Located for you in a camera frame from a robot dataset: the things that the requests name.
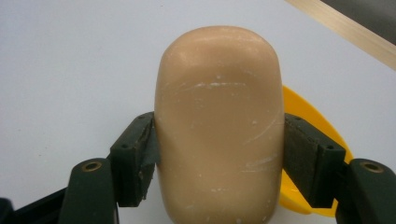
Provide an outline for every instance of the wooden strip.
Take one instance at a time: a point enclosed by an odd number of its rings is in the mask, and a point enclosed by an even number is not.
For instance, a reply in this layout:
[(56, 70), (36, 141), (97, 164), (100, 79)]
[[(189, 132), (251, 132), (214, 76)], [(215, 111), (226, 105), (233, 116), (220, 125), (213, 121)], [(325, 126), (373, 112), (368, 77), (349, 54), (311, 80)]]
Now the wooden strip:
[(286, 0), (396, 71), (396, 46), (319, 0)]

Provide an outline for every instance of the screw hole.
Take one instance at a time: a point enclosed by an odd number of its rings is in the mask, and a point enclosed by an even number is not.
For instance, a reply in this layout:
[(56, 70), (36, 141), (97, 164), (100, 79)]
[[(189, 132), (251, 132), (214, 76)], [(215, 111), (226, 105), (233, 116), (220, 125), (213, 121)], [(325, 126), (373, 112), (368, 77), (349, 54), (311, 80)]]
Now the screw hole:
[(82, 166), (82, 171), (83, 172), (92, 172), (92, 171), (98, 170), (99, 168), (101, 168), (101, 166), (102, 166), (101, 162), (91, 161), (91, 162), (85, 163)]
[(369, 161), (363, 161), (361, 162), (361, 166), (365, 168), (366, 170), (373, 172), (373, 173), (382, 173), (384, 172), (384, 169), (372, 162)]

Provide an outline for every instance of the soap bar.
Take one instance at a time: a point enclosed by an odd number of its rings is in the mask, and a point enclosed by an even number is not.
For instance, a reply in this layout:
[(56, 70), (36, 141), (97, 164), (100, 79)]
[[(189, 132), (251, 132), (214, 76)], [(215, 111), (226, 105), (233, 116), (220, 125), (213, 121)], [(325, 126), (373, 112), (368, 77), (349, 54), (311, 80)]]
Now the soap bar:
[(163, 202), (175, 223), (266, 223), (280, 188), (278, 59), (259, 35), (212, 26), (163, 54), (155, 125)]

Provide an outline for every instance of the yellow plastic object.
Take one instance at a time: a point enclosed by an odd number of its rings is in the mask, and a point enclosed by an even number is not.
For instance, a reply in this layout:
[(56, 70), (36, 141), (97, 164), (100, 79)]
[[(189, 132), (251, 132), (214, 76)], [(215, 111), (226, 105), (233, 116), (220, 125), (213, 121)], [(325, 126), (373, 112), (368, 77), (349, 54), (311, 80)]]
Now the yellow plastic object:
[[(347, 163), (352, 160), (352, 154), (344, 139), (334, 129), (330, 122), (327, 121), (311, 104), (296, 92), (285, 86), (283, 86), (283, 98), (285, 113), (298, 116), (314, 125), (321, 132), (328, 135), (332, 140), (346, 149), (345, 161)], [(326, 217), (334, 217), (335, 209), (337, 207), (337, 201), (334, 200), (332, 208), (330, 209), (312, 208), (284, 170), (282, 170), (282, 184), (280, 187), (279, 202), (284, 207), (297, 213), (306, 215), (316, 213)]]

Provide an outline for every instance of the white surface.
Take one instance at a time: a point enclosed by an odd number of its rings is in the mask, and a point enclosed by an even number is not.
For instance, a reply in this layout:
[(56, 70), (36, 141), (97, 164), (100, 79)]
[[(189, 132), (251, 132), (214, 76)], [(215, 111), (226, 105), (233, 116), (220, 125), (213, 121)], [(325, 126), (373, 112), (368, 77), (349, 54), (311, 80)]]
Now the white surface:
[[(67, 185), (152, 111), (163, 51), (207, 25), (248, 28), (275, 48), (283, 82), (344, 136), (355, 157), (396, 170), (396, 73), (288, 3), (1, 1), (0, 197), (20, 208)], [(155, 178), (121, 223), (171, 223)], [(335, 223), (279, 207), (271, 223)]]

